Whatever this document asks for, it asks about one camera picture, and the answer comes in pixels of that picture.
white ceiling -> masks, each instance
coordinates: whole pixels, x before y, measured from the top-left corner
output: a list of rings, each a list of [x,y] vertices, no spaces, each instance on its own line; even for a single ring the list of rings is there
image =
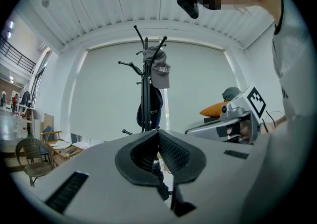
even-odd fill
[[[0,64],[0,78],[6,81],[10,81],[10,76],[13,77],[13,84],[18,87],[22,87],[28,81],[20,75],[10,71],[4,65]]]
[[[222,33],[245,48],[273,22],[273,18],[257,6],[244,13],[200,7],[199,18],[193,20],[176,0],[50,0],[47,8],[42,6],[42,0],[23,2],[62,45],[120,22],[153,19],[184,22],[189,27],[195,24]]]

orange object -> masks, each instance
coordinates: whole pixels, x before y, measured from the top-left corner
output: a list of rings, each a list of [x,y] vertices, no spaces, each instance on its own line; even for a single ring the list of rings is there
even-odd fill
[[[222,106],[226,105],[229,102],[223,102],[223,103],[217,103],[215,105],[212,105],[202,111],[200,111],[200,115],[209,116],[209,117],[220,117],[220,114],[222,113],[221,108]]]

window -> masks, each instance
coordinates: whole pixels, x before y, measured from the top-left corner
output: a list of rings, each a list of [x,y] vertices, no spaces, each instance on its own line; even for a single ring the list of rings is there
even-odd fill
[[[43,60],[41,62],[41,65],[38,69],[38,72],[35,75],[35,79],[34,79],[32,90],[31,90],[31,106],[32,107],[34,107],[34,104],[36,101],[36,96],[37,96],[39,85],[40,85],[40,81],[41,81],[44,69],[51,58],[51,55],[52,55],[52,51],[49,51],[45,54],[45,57],[43,58]]]

gray cap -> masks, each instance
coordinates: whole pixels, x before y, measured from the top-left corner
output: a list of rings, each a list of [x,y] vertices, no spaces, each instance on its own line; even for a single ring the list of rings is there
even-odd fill
[[[157,50],[156,47],[150,46],[144,52],[144,61],[150,66],[151,59]],[[170,66],[166,63],[166,53],[159,50],[156,58],[153,60],[151,67],[151,81],[156,88],[169,88],[169,71]]]
[[[241,91],[237,87],[228,87],[222,94],[223,101],[229,102],[233,98],[235,98],[238,94],[240,94]]]

railing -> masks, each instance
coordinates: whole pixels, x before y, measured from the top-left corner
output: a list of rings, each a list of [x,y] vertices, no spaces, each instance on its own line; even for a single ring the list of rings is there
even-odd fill
[[[8,43],[5,38],[0,36],[0,53],[10,59],[21,68],[32,73],[35,63],[19,52],[15,47]]]

